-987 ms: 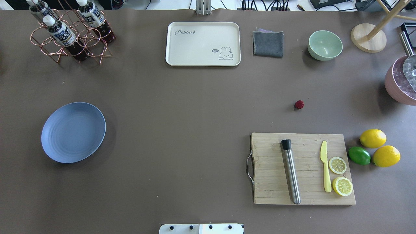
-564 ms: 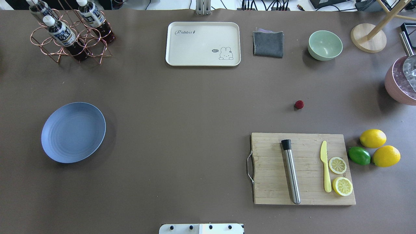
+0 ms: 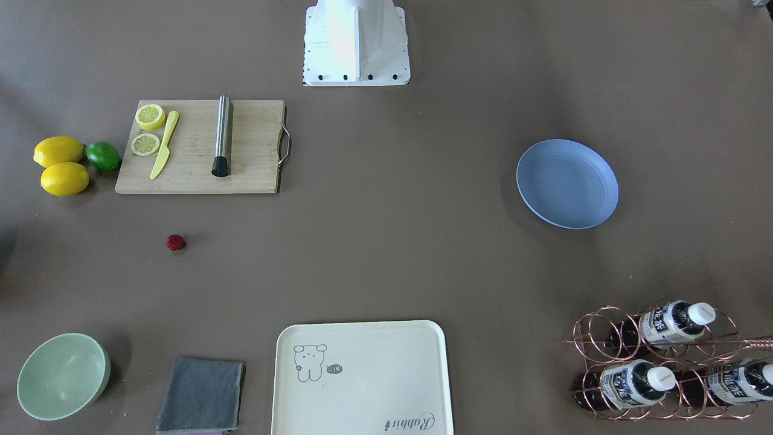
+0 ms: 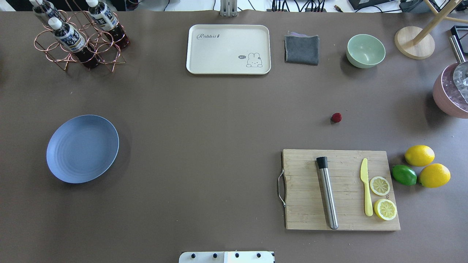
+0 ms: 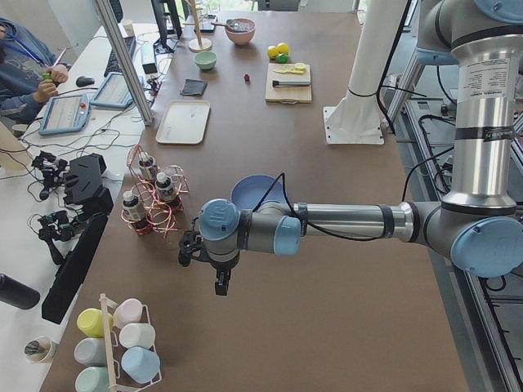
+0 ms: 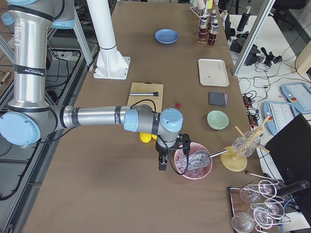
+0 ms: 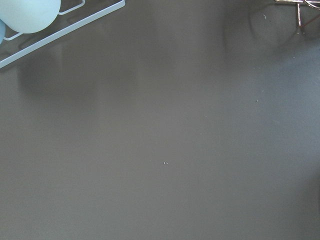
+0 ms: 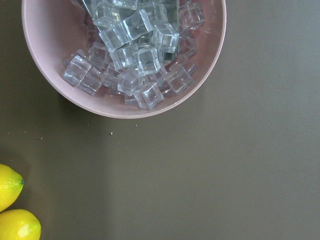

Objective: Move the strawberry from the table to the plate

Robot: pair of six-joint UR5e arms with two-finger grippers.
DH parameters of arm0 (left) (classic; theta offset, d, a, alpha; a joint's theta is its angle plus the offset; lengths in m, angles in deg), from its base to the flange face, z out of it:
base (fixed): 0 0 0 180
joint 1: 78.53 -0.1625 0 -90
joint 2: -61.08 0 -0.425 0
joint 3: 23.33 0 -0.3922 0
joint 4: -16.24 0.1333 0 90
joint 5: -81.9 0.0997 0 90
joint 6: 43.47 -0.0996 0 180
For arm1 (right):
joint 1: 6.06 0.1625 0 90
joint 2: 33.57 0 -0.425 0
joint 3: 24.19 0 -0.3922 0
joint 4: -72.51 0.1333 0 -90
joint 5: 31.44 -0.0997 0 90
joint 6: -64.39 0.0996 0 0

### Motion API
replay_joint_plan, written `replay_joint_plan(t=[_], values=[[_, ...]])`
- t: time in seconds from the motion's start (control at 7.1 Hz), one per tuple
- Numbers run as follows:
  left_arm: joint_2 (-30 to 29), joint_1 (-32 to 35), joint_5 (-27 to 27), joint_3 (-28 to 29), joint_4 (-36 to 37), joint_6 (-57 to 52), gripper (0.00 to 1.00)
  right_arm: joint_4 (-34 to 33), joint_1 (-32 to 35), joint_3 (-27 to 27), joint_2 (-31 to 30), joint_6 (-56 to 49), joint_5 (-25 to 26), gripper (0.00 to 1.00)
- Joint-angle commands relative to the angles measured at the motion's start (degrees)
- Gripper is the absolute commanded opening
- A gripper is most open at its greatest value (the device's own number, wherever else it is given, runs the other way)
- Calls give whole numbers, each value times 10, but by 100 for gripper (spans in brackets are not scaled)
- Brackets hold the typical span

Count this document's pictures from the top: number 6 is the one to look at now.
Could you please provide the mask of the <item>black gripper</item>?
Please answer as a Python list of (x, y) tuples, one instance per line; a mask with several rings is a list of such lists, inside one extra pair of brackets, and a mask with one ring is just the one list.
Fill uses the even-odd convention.
[(166, 170), (167, 159), (172, 150), (183, 150), (183, 154), (188, 158), (190, 154), (190, 144), (191, 140), (189, 135), (185, 133), (179, 133), (177, 138), (173, 141), (172, 146), (169, 146), (169, 142), (158, 135), (155, 144), (155, 149), (158, 152), (158, 170)]

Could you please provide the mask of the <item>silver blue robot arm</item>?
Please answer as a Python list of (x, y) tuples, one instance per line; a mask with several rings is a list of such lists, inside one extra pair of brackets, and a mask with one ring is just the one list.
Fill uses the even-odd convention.
[(61, 129), (86, 125), (122, 125), (132, 132), (156, 136), (159, 170), (171, 162), (173, 150), (190, 153), (190, 139), (181, 134), (183, 116), (174, 108), (161, 113), (148, 105), (78, 108), (45, 101), (48, 28), (72, 29), (71, 0), (10, 0), (14, 19), (14, 97), (0, 119), (0, 133), (10, 143), (26, 146)]

